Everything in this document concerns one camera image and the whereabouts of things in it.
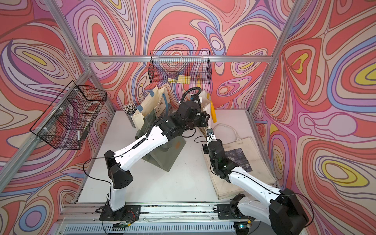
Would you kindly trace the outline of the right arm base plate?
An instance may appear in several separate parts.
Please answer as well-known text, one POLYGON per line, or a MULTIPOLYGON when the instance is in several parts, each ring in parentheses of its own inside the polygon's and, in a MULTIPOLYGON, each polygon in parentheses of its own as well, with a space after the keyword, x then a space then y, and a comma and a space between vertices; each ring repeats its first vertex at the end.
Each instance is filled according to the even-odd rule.
POLYGON ((255 220, 253 217, 243 215, 235 205, 230 203, 217 204, 212 210, 217 213, 219 220, 255 220))

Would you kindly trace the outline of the cream bag with yellow handles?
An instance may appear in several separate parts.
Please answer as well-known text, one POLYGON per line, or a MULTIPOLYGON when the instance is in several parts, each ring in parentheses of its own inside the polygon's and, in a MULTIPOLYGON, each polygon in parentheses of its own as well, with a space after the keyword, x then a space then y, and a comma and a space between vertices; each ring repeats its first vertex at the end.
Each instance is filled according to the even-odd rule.
POLYGON ((216 112, 214 109, 214 104, 213 104, 211 95, 206 91, 202 91, 199 97, 201 101, 201 110, 206 112, 210 116, 208 120, 208 126, 199 128, 200 132, 203 135, 206 135, 207 134, 206 129, 214 127, 214 125, 217 122, 217 117, 216 117, 216 112))

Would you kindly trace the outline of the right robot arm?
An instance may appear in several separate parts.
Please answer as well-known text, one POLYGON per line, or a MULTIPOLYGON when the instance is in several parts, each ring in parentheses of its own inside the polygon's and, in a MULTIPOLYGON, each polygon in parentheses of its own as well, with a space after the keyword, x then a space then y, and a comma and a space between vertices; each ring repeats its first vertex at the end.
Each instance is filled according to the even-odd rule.
POLYGON ((208 138, 203 149, 209 156, 213 174, 257 199, 257 202, 252 202, 243 194, 235 196, 230 203, 230 211, 235 217, 258 219, 268 224, 277 235, 299 235, 309 224, 296 193, 272 187, 250 175, 226 157, 220 139, 208 138))

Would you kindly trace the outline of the cream canvas bag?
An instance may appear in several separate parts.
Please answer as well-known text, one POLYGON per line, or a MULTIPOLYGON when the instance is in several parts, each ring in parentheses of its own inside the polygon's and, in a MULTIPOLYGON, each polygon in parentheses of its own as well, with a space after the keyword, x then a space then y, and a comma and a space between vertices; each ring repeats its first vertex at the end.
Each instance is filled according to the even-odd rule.
MULTIPOLYGON (((240 138, 236 129, 222 123, 214 126, 213 131, 220 126, 231 129, 235 134, 236 140, 234 142, 224 144, 223 148, 226 157, 242 168, 241 175, 243 176, 248 174, 265 184, 272 187, 276 186, 276 180, 272 176, 259 150, 257 150, 256 142, 253 140, 253 138, 247 137, 242 139, 240 138)), ((239 193, 245 192, 244 189, 240 188, 239 186, 229 183, 224 179, 220 179, 218 176, 219 174, 214 172, 214 167, 210 163, 208 154, 204 154, 204 159, 218 199, 234 197, 239 193)))

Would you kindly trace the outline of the yellow sticky note pad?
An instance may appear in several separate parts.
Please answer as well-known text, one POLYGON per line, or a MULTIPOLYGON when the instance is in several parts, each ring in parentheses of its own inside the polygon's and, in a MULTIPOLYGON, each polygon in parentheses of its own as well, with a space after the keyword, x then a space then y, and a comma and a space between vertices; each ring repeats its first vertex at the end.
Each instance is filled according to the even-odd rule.
POLYGON ((179 74, 176 83, 178 83, 178 84, 190 84, 191 83, 191 76, 179 74))

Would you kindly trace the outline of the green canvas bag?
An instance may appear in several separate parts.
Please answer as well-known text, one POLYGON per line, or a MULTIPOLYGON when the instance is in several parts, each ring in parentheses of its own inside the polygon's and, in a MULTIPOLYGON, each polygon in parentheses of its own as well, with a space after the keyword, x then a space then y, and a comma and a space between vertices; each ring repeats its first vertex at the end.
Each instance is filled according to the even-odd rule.
MULTIPOLYGON (((152 111, 150 114, 148 114, 144 118, 144 124, 141 130, 137 131, 135 139, 137 140, 142 135, 144 135, 147 132, 147 129, 156 119, 157 115, 155 111, 152 111)), ((168 141, 166 144, 154 149, 153 151, 142 157, 142 159, 163 169, 166 172, 169 172, 177 157, 183 150, 185 144, 186 140, 183 137, 176 137, 173 140, 168 141)))

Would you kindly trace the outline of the clear cup of pencils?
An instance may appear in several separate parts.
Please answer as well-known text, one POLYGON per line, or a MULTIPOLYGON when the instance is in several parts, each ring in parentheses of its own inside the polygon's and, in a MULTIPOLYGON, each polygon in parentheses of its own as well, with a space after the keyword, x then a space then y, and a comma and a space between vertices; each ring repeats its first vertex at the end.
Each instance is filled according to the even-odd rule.
POLYGON ((129 119, 129 121, 131 123, 131 126, 133 128, 135 128, 136 126, 135 126, 135 123, 134 123, 134 121, 132 119, 132 116, 134 115, 134 113, 136 112, 136 110, 137 110, 137 107, 136 107, 136 104, 134 104, 134 103, 128 103, 128 104, 125 104, 123 106, 123 111, 126 113, 128 119, 129 119))

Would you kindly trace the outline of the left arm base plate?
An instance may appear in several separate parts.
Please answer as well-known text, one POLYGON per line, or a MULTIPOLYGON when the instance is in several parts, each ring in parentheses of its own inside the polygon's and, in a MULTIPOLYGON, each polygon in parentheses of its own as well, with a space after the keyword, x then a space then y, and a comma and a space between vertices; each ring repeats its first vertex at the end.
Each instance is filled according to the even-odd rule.
POLYGON ((138 221, 141 213, 141 205, 125 205, 117 211, 112 211, 109 205, 105 205, 100 212, 100 221, 138 221))

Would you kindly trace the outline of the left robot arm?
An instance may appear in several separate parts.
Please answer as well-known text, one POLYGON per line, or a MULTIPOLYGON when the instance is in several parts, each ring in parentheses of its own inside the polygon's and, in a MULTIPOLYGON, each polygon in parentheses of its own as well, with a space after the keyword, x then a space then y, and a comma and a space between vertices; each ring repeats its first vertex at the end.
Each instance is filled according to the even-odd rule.
POLYGON ((177 111, 153 122, 147 132, 129 146, 116 152, 105 152, 108 176, 112 186, 109 197, 110 209, 114 212, 125 204, 126 187, 132 183, 130 168, 154 149, 182 136, 187 130, 207 127, 210 115, 201 110, 195 101, 182 102, 177 111))

